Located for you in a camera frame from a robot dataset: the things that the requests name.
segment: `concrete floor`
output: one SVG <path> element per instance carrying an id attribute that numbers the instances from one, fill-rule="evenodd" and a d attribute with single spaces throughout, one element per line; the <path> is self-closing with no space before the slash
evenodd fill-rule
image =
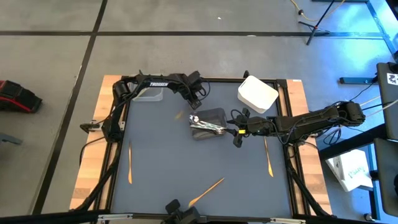
<path id="1" fill-rule="evenodd" d="M 397 21 L 392 12 L 383 0 L 371 2 L 395 43 Z M 311 18 L 318 18 L 328 4 L 297 3 Z M 100 5 L 101 0 L 1 1 L 0 30 L 91 31 Z M 297 24 L 299 20 L 289 0 L 113 0 L 108 2 L 99 29 L 308 32 Z M 332 32 L 379 32 L 363 3 L 343 4 L 321 27 Z M 1 79 L 18 82 L 44 99 L 37 114 L 0 112 L 0 132 L 24 140 L 21 146 L 0 147 L 0 216 L 29 213 L 88 38 L 0 36 Z M 392 61 L 382 39 L 316 38 L 310 46 L 305 41 L 298 37 L 97 37 L 43 212 L 68 210 L 80 149 L 86 142 L 79 124 L 92 118 L 103 75 L 128 75 L 141 69 L 148 73 L 199 70 L 206 77 L 241 77 L 249 70 L 259 78 L 302 79 L 309 108 L 316 110 L 348 100 L 365 87 L 339 85 L 339 77 L 371 77 L 378 62 Z M 357 101 L 378 94 L 378 87 L 372 86 Z M 381 122 L 382 114 L 378 114 L 359 129 Z M 355 134 L 343 131 L 344 138 Z M 351 210 L 340 209 L 331 200 L 335 215 L 361 219 L 362 213 L 369 212 L 369 199 L 363 194 L 330 190 L 339 185 L 327 170 L 325 177 L 330 198 L 350 198 L 344 201 L 346 206 L 356 205 Z M 384 222 L 397 221 L 383 217 Z"/>

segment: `white container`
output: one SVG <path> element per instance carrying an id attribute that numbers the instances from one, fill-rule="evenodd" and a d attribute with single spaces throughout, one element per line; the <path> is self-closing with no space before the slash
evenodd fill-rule
<path id="1" fill-rule="evenodd" d="M 238 88 L 238 99 L 258 113 L 265 113 L 278 96 L 278 91 L 252 75 Z"/>

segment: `gray mat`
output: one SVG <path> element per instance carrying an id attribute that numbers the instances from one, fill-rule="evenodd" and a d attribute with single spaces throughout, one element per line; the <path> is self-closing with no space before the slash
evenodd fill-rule
<path id="1" fill-rule="evenodd" d="M 231 109 L 245 105 L 237 99 L 238 83 L 212 83 L 198 110 Z M 181 118 L 176 115 L 183 110 Z M 196 204 L 201 215 L 231 217 L 290 217 L 282 145 L 267 138 L 274 177 L 268 174 L 263 137 L 192 139 L 188 103 L 164 90 L 159 102 L 132 102 L 116 179 L 112 212 L 161 213 L 173 199 L 186 210 L 222 177 L 225 180 Z M 259 116 L 251 110 L 252 116 Z M 262 116 L 275 116 L 275 104 Z M 132 184 L 127 180 L 128 144 L 132 143 Z"/>

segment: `utensil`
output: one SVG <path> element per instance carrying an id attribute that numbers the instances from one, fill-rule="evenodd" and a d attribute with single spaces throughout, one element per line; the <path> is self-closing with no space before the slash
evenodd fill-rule
<path id="1" fill-rule="evenodd" d="M 267 145 L 266 137 L 264 137 L 264 144 L 266 145 L 266 153 L 267 153 L 267 160 L 268 160 L 268 173 L 271 177 L 274 177 L 274 173 L 272 173 L 271 161 L 269 160 L 268 145 Z"/>
<path id="2" fill-rule="evenodd" d="M 221 180 L 217 181 L 217 183 L 213 184 L 213 186 L 211 186 L 209 189 L 207 189 L 207 190 L 205 191 L 205 193 L 203 193 L 203 194 L 201 194 L 199 197 L 193 199 L 193 200 L 189 203 L 188 208 L 192 207 L 193 204 L 195 204 L 199 199 L 201 199 L 203 196 L 205 196 L 205 194 L 207 194 L 209 191 L 211 191 L 213 188 L 215 188 L 215 187 L 216 187 L 219 183 L 221 183 L 223 180 L 224 180 L 224 177 L 223 177 Z"/>
<path id="3" fill-rule="evenodd" d="M 132 184 L 132 174 L 131 174 L 131 142 L 129 142 L 129 183 Z"/>

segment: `clear plastic container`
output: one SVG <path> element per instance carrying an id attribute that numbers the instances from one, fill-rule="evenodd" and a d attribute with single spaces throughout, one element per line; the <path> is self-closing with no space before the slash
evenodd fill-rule
<path id="1" fill-rule="evenodd" d="M 132 83 L 129 83 L 128 85 L 129 85 L 130 91 L 133 91 L 133 89 L 135 89 L 137 86 Z M 156 102 L 156 101 L 163 100 L 163 89 L 164 88 L 159 88 L 159 87 L 145 88 L 145 89 L 141 90 L 141 92 L 138 94 L 138 96 L 132 100 L 136 101 L 136 102 Z"/>

